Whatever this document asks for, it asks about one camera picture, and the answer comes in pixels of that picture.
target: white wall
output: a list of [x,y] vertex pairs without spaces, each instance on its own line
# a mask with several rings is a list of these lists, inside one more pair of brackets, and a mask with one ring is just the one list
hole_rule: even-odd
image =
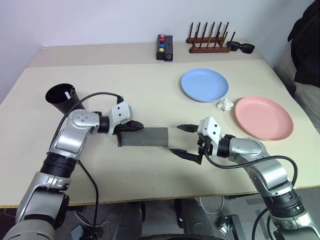
[[0,0],[0,102],[40,46],[184,41],[192,21],[230,21],[229,32],[273,66],[313,0]]

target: blue plate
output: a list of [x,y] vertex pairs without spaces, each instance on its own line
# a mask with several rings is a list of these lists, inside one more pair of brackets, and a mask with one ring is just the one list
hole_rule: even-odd
[[221,74],[206,68],[187,71],[181,78],[181,86],[190,98],[204,103],[223,98],[229,89],[227,80]]

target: table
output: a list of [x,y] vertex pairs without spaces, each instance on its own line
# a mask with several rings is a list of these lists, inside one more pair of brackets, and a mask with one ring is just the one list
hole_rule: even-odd
[[[208,116],[221,125],[222,134],[249,137],[236,123],[233,111],[222,112],[214,102],[197,102],[182,92],[180,78],[194,68],[222,74],[229,83],[227,98],[233,102],[261,96],[283,106],[294,122],[293,133],[285,140],[262,142],[270,155],[295,160],[297,188],[320,185],[320,136],[259,52],[189,54],[188,47],[174,44],[174,62],[156,61],[156,46],[151,43],[42,49],[0,105],[0,206],[16,207],[42,166],[62,117],[45,101],[47,90],[56,84],[74,85],[80,98],[98,91],[121,94],[132,106],[134,120],[146,127],[168,127],[168,148],[197,153],[197,134],[176,126],[197,125]],[[87,110],[103,113],[115,104],[111,96],[83,103]],[[219,169],[205,159],[197,165],[166,147],[117,147],[116,137],[105,134],[90,135],[80,159],[98,185],[101,203],[256,192],[243,169]],[[280,161],[291,178],[291,164]],[[217,162],[231,164],[226,159]],[[94,188],[79,166],[71,177],[70,203],[93,203]]]

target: sunglasses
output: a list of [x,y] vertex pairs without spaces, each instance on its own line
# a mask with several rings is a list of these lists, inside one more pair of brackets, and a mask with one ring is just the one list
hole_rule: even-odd
[[237,41],[227,41],[226,45],[230,49],[230,51],[237,51],[238,49],[241,49],[241,51],[245,54],[251,54],[255,49],[255,46],[252,44],[241,44]]

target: black cup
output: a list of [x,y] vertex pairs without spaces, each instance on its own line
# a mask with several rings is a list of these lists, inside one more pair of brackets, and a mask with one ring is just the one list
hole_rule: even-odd
[[[66,114],[76,103],[79,102],[75,87],[68,83],[53,86],[46,92],[45,100]],[[74,109],[85,109],[82,103]]]

